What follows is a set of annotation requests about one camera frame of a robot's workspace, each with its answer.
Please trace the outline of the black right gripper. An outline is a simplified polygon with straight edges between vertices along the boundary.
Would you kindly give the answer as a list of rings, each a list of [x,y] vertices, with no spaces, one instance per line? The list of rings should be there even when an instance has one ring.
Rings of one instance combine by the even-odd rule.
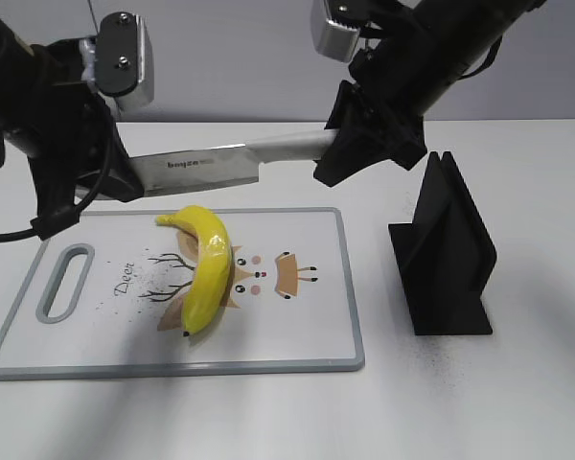
[[[422,117],[375,99],[346,80],[339,84],[326,128],[335,137],[313,172],[324,185],[337,185],[385,160],[411,169],[426,155]]]

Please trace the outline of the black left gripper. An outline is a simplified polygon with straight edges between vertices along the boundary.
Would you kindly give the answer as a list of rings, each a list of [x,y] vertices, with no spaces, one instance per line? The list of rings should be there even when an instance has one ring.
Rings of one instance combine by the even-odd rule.
[[[96,200],[131,202],[144,186],[110,109],[81,79],[76,40],[32,47],[39,70],[27,100],[28,163],[38,220],[77,220]]]

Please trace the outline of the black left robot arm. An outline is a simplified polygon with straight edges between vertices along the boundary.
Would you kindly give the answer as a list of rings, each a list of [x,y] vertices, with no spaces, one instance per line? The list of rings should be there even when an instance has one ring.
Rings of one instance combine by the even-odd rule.
[[[144,194],[105,98],[83,77],[95,41],[28,45],[0,19],[0,141],[27,156],[39,214],[72,206],[77,189],[121,202]]]

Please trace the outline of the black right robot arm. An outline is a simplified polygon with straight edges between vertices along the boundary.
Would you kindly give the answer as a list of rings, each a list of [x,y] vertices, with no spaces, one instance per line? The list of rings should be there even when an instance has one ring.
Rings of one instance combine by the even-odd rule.
[[[381,161],[411,170],[427,153],[424,116],[495,61],[504,33],[540,1],[315,1],[315,51],[348,64],[313,176],[332,187]]]

